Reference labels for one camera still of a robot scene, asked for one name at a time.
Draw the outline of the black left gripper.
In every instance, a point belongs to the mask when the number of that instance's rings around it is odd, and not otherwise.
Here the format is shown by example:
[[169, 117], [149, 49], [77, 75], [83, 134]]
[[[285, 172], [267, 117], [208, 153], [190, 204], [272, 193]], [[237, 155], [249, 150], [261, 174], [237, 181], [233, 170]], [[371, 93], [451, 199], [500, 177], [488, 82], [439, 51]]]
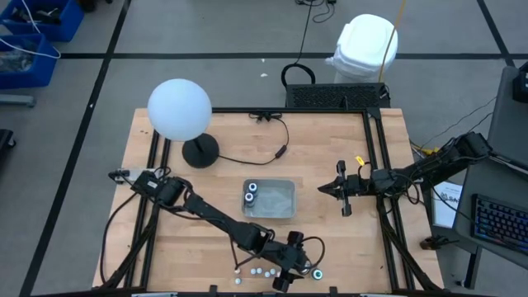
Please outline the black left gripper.
[[270, 243], [270, 261], [280, 268], [280, 275], [276, 276], [272, 288], [280, 292], [287, 292], [289, 286], [297, 280], [304, 280], [304, 271], [316, 267], [304, 250], [304, 234], [290, 231], [287, 243], [272, 241]]

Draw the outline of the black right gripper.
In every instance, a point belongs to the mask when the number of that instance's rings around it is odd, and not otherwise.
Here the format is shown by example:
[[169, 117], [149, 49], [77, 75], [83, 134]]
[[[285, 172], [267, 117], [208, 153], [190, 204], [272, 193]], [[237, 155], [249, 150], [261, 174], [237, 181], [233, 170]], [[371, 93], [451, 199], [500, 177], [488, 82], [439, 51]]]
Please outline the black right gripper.
[[357, 174], [347, 175], [345, 161], [339, 160], [337, 162], [337, 177], [318, 188], [319, 192], [342, 202], [342, 217], [352, 215], [350, 196], [364, 196], [369, 192], [370, 180], [361, 176], [361, 169], [366, 165], [370, 165], [370, 162], [360, 165]]

